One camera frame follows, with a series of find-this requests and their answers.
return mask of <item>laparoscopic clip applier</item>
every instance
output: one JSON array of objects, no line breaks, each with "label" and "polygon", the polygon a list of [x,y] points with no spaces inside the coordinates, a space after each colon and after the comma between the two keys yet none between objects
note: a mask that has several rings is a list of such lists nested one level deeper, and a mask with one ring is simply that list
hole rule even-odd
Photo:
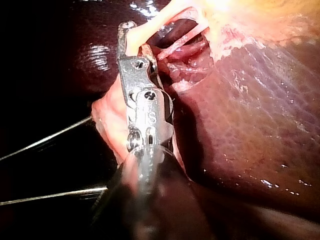
[{"label": "laparoscopic clip applier", "polygon": [[96,219],[102,231],[116,231],[117,239],[213,239],[173,154],[173,101],[163,89],[152,49],[144,44],[142,56],[126,55],[127,32],[136,26],[133,21],[121,23],[117,45],[129,154],[101,197]]}]

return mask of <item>clip applier jaw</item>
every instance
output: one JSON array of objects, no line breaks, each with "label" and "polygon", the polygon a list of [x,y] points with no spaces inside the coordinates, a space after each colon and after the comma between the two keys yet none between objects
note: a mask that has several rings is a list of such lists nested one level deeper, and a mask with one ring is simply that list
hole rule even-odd
[{"label": "clip applier jaw", "polygon": [[161,145],[172,151],[173,103],[163,90],[156,58],[147,44],[141,47],[142,56],[126,55],[127,33],[136,26],[127,21],[118,27],[117,63],[127,106],[127,149]]}]

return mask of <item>screw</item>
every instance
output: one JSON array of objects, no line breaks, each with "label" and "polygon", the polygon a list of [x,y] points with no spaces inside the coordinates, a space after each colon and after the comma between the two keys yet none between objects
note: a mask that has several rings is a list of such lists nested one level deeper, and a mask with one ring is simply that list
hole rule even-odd
[{"label": "screw", "polygon": [[134,63],[135,69],[142,69],[144,67],[144,62],[141,60],[138,60]]},{"label": "screw", "polygon": [[124,22],[124,23],[122,24],[122,27],[123,27],[124,29],[130,29],[130,28],[132,28],[132,27],[134,27],[134,26],[135,26],[135,24],[134,24],[133,21],[127,21],[127,22]]},{"label": "screw", "polygon": [[144,97],[148,100],[153,100],[155,99],[156,97],[156,94],[154,92],[151,92],[151,91],[147,91],[145,94],[144,94]]},{"label": "screw", "polygon": [[133,131],[128,135],[126,148],[130,152],[141,144],[140,134]]}]

